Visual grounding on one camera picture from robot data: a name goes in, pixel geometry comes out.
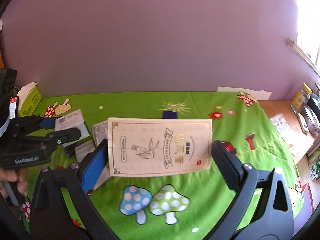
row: blue foam pad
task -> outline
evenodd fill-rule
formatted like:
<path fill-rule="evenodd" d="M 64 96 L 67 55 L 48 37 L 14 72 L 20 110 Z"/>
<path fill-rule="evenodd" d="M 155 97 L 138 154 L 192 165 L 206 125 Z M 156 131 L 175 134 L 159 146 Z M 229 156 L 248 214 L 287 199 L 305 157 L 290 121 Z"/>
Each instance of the blue foam pad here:
<path fill-rule="evenodd" d="M 87 193 L 89 189 L 93 189 L 108 162 L 108 143 L 106 139 L 98 145 L 93 154 L 94 157 L 82 174 L 81 187 L 85 193 Z"/>
<path fill-rule="evenodd" d="M 56 119 L 58 118 L 60 117 L 44 118 L 39 126 L 46 130 L 53 129 L 56 123 Z"/>
<path fill-rule="evenodd" d="M 162 119 L 178 119 L 177 112 L 163 111 Z"/>

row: yellow label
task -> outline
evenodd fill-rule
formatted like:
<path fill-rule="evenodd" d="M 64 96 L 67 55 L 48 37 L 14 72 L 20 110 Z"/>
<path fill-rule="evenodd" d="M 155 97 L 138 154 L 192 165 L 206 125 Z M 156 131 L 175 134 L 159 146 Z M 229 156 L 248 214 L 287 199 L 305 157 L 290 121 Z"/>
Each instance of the yellow label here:
<path fill-rule="evenodd" d="M 300 106 L 304 103 L 305 97 L 303 94 L 299 91 L 294 99 L 292 100 L 292 105 L 296 108 L 299 109 Z"/>

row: blue mushroom pattern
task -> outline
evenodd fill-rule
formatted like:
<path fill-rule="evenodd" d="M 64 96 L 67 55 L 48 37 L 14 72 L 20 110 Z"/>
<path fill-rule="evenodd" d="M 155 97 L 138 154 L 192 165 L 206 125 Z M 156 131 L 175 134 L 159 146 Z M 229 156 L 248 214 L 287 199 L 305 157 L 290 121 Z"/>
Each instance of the blue mushroom pattern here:
<path fill-rule="evenodd" d="M 129 185 L 124 189 L 120 212 L 127 216 L 136 214 L 137 223 L 144 225 L 147 222 L 147 215 L 143 209 L 149 205 L 151 199 L 151 193 L 145 188 Z"/>

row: metal screw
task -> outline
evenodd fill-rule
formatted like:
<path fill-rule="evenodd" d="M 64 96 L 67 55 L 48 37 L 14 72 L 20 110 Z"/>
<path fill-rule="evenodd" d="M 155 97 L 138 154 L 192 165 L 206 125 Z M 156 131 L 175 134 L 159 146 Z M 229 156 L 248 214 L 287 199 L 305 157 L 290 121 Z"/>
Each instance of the metal screw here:
<path fill-rule="evenodd" d="M 282 174 L 282 169 L 280 167 L 275 167 L 275 173 Z"/>
<path fill-rule="evenodd" d="M 41 172 L 47 172 L 49 170 L 48 166 L 43 166 Z"/>
<path fill-rule="evenodd" d="M 79 167 L 79 163 L 75 162 L 75 163 L 71 163 L 70 164 L 71 169 L 75 170 Z"/>
<path fill-rule="evenodd" d="M 253 168 L 250 163 L 245 163 L 245 164 L 243 164 L 243 167 L 244 167 L 247 171 L 252 170 L 252 168 Z"/>

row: bottle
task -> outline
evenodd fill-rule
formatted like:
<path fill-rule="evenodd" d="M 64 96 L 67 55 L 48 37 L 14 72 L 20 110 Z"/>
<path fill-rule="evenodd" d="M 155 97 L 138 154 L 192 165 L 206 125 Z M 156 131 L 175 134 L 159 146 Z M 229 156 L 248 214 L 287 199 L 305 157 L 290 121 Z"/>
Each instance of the bottle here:
<path fill-rule="evenodd" d="M 310 170 L 310 178 L 312 181 L 319 179 L 320 177 L 320 160 L 317 160 L 315 164 L 312 165 Z"/>
<path fill-rule="evenodd" d="M 312 91 L 310 87 L 308 87 L 305 83 L 302 83 L 302 87 L 297 92 L 296 96 L 294 97 L 294 99 L 290 104 L 291 109 L 296 114 L 302 111 L 304 105 L 308 102 L 311 93 Z"/>

